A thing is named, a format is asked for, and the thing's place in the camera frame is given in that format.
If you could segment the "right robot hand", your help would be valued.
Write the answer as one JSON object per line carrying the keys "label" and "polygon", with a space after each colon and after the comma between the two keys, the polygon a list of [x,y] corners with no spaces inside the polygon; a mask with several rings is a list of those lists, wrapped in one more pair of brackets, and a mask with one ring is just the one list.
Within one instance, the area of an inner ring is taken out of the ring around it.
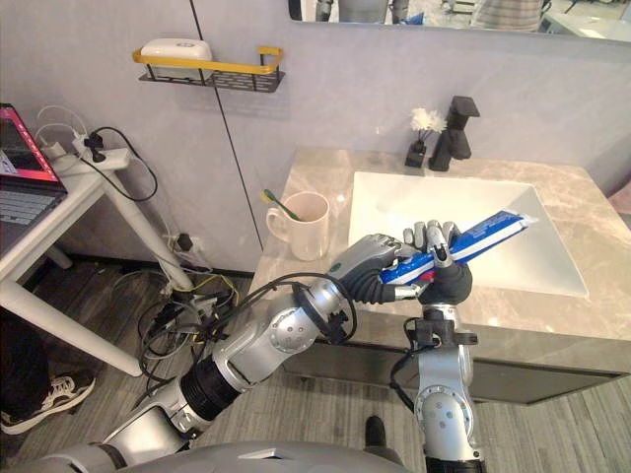
{"label": "right robot hand", "polygon": [[423,305],[464,302],[472,288],[472,274],[466,264],[454,261],[450,244],[460,235],[454,222],[440,224],[436,220],[416,222],[403,231],[403,241],[434,258],[434,277],[418,298]]}

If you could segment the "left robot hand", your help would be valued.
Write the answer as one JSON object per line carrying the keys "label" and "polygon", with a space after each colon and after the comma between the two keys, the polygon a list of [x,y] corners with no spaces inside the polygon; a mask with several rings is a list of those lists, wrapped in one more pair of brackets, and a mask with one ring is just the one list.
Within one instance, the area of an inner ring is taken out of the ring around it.
{"label": "left robot hand", "polygon": [[429,287],[428,283],[385,284],[380,276],[396,260],[408,259],[415,252],[415,248],[392,236],[372,234],[342,252],[327,274],[341,283],[354,302],[385,304],[418,299]]}

